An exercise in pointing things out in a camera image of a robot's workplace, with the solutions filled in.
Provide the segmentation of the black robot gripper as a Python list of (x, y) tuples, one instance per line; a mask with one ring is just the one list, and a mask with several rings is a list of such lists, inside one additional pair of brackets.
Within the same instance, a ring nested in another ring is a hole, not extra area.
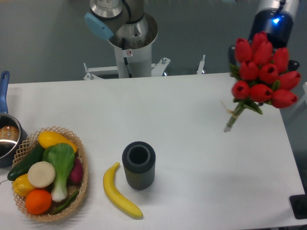
[(236, 45), (229, 48), (228, 59), (231, 66), (234, 67), (251, 53), (258, 53), (257, 49), (261, 44), (270, 43), (272, 52), (279, 57), (281, 72), (287, 69), (297, 70), (299, 63), (289, 60), (286, 49), (294, 18), (295, 14), (284, 8), (260, 9), (255, 15), (249, 39), (239, 38)]

